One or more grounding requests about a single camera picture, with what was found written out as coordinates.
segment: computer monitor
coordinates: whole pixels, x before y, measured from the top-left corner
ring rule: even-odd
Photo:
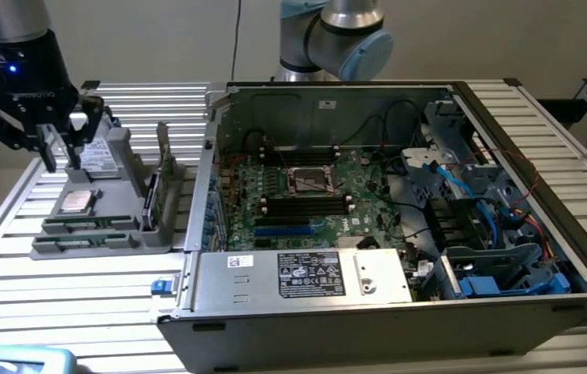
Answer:
[[[73,374],[75,368],[65,349],[0,345],[0,374]]]

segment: cpu socket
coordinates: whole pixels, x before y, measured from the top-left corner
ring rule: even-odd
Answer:
[[[329,166],[288,169],[288,193],[335,192]]]

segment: gray component holder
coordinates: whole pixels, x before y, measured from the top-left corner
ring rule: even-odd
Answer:
[[[152,255],[171,251],[172,236],[176,226],[177,204],[184,183],[185,166],[173,163],[171,183],[168,185],[167,201],[157,230],[143,231],[143,205],[148,192],[148,181],[155,172],[153,168],[143,165],[139,155],[133,154],[129,146],[131,133],[128,129],[112,129],[107,141],[117,163],[120,179],[97,179],[91,181],[85,171],[67,168],[69,180],[53,207],[49,219],[87,217],[83,214],[59,213],[64,198],[72,191],[101,191],[92,207],[91,217],[129,216],[128,220],[115,221],[112,229],[76,230],[64,224],[45,223],[44,231],[32,243],[32,259],[75,259],[85,257]],[[93,235],[125,234],[125,238],[108,238],[105,247],[63,249],[47,238],[76,238]]]

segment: blue pcie slot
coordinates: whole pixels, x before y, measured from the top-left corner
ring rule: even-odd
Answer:
[[[315,228],[309,226],[299,226],[291,228],[256,228],[253,230],[253,236],[311,236],[313,235]]]

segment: motherboard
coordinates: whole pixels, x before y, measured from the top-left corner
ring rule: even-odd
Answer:
[[[367,189],[373,152],[236,156],[221,170],[228,250],[401,248],[396,209]]]

